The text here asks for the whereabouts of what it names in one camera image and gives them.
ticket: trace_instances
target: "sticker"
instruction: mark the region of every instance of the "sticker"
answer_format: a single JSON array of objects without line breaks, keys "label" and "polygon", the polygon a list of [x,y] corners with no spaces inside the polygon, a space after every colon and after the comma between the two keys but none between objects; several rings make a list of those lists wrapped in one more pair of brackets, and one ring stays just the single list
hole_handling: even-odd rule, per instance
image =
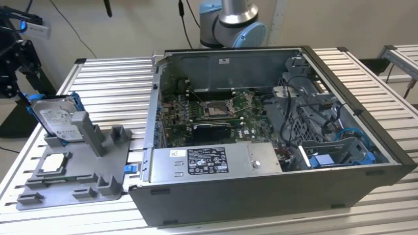
[{"label": "sticker", "polygon": [[230,63],[230,59],[220,59],[220,64],[225,65]]},{"label": "sticker", "polygon": [[170,150],[170,157],[186,157],[186,149]]},{"label": "sticker", "polygon": [[191,175],[229,173],[225,147],[189,149],[187,162]]},{"label": "sticker", "polygon": [[71,114],[63,109],[45,109],[41,111],[55,135],[66,141],[83,139],[79,128],[71,124]]},{"label": "sticker", "polygon": [[79,128],[75,125],[53,126],[51,128],[55,135],[63,140],[75,141],[83,139]]},{"label": "sticker", "polygon": [[63,109],[45,109],[41,110],[41,114],[45,117],[50,126],[54,125],[71,125],[71,115]]}]

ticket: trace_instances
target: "power supply label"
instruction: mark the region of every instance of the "power supply label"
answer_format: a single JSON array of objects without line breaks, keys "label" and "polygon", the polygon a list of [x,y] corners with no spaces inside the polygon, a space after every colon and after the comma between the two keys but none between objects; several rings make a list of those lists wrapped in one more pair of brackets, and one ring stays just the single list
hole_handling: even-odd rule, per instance
[{"label": "power supply label", "polygon": [[191,175],[230,172],[225,147],[189,149],[187,161]]}]

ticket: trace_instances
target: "hard drive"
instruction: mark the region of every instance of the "hard drive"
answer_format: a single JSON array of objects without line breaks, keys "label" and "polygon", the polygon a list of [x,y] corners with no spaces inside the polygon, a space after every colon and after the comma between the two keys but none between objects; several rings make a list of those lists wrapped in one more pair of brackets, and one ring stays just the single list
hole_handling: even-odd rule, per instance
[{"label": "hard drive", "polygon": [[83,111],[85,107],[77,93],[67,96],[31,96],[33,102],[30,112],[45,126],[50,135],[59,137],[67,142],[83,140],[82,133],[71,124],[71,117],[77,111]]}]

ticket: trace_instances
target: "blue latch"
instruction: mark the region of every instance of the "blue latch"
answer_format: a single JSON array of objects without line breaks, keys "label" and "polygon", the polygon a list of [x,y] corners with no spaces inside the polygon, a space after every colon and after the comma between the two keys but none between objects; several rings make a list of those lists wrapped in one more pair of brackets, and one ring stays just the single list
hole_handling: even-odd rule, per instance
[{"label": "blue latch", "polygon": [[138,171],[138,166],[137,165],[126,165],[123,171],[126,174],[135,174]]},{"label": "blue latch", "polygon": [[329,154],[313,156],[309,161],[313,168],[321,168],[326,165],[333,165],[336,163]]}]

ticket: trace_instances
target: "blue light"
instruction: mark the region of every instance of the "blue light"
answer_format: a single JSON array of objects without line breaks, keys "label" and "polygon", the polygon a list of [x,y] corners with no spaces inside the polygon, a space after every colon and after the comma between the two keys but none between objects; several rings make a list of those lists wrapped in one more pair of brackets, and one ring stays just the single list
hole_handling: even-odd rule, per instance
[{"label": "blue light", "polygon": [[25,30],[27,27],[27,22],[21,21],[21,30]]}]

